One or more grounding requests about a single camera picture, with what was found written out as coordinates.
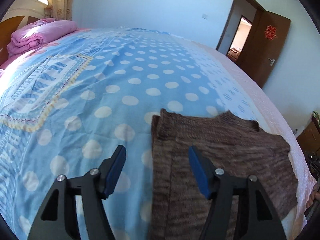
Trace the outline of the person's right hand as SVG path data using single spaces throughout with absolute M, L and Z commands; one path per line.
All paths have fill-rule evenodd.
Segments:
M 310 208 L 313 205 L 313 202 L 315 200 L 319 200 L 320 199 L 320 194 L 319 194 L 319 182 L 317 184 L 314 185 L 311 194 L 308 198 L 308 201 L 306 202 L 306 208 Z

